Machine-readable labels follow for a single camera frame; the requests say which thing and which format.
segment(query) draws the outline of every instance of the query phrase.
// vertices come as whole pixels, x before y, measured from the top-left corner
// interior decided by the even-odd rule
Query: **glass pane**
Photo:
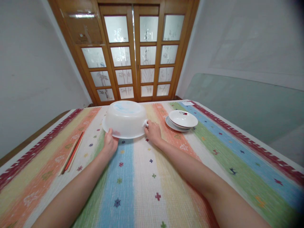
[[[141,83],[154,82],[154,68],[140,70]]]
[[[102,90],[97,90],[97,92],[101,101],[114,100],[112,89],[102,89]]]
[[[166,15],[165,30],[162,40],[180,40],[184,15]]]
[[[91,75],[96,87],[111,85],[107,71],[91,72]]]
[[[112,47],[111,52],[115,67],[131,65],[129,47]]]
[[[161,64],[175,63],[178,45],[163,45],[161,51]]]
[[[132,71],[129,70],[116,70],[116,78],[117,78],[117,83],[119,85],[124,85],[124,84],[132,84]]]
[[[110,43],[129,42],[126,16],[104,17]]]
[[[157,40],[157,16],[141,16],[140,24],[140,42],[153,42]]]
[[[101,47],[83,48],[82,52],[89,68],[106,67]]]
[[[126,98],[134,98],[133,94],[133,87],[120,87],[119,88],[120,98],[126,99]]]
[[[174,67],[159,68],[158,82],[171,81]]]
[[[156,96],[167,96],[169,94],[169,88],[170,88],[170,84],[158,85]]]
[[[151,97],[153,95],[153,86],[152,85],[141,86],[141,91],[142,91],[142,97]]]
[[[156,46],[140,47],[140,65],[154,65]]]

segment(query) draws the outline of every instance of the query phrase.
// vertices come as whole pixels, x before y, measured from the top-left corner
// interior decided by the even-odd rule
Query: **yellow stripe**
[[[145,105],[148,119],[159,124],[159,119],[150,104]],[[201,227],[200,219],[193,207],[192,199],[184,188],[187,183],[176,172],[163,152],[154,146],[157,169],[161,178],[162,194],[166,200],[167,215],[171,227]]]
[[[79,113],[46,147],[7,185],[0,194],[0,215],[10,208],[12,202],[17,201],[25,187],[35,178],[39,170],[53,156],[58,147],[70,136],[75,127],[86,117],[90,109]]]

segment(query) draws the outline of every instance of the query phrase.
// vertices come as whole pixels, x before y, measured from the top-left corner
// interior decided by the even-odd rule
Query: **wooden door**
[[[199,0],[49,0],[95,105],[174,97]]]
[[[138,101],[171,99],[191,13],[187,9],[188,1],[134,6]]]

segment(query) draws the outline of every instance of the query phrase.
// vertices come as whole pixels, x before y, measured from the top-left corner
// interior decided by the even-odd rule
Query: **white bowl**
[[[186,131],[189,131],[191,128],[188,128],[188,129],[183,129],[183,128],[179,128],[179,127],[176,127],[173,122],[170,120],[169,116],[166,117],[165,119],[166,121],[166,124],[173,130],[175,131],[180,131],[180,132],[186,132]]]
[[[145,108],[133,101],[116,101],[108,107],[107,115],[102,120],[105,132],[113,129],[117,138],[131,139],[145,134],[147,113]]]
[[[173,124],[179,128],[192,128],[199,123],[194,115],[182,110],[174,110],[170,112],[169,118]]]

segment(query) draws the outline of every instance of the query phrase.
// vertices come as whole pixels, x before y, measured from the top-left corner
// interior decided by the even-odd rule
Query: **striped tablecloth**
[[[142,103],[163,138],[203,162],[236,189],[273,227],[300,214],[303,168],[199,103]],[[172,110],[199,124],[171,130]],[[71,110],[0,168],[0,227],[30,227],[56,194],[103,147],[107,106]],[[71,171],[58,176],[72,145],[85,131]],[[119,140],[73,227],[218,227],[208,202],[185,182],[145,136]]]

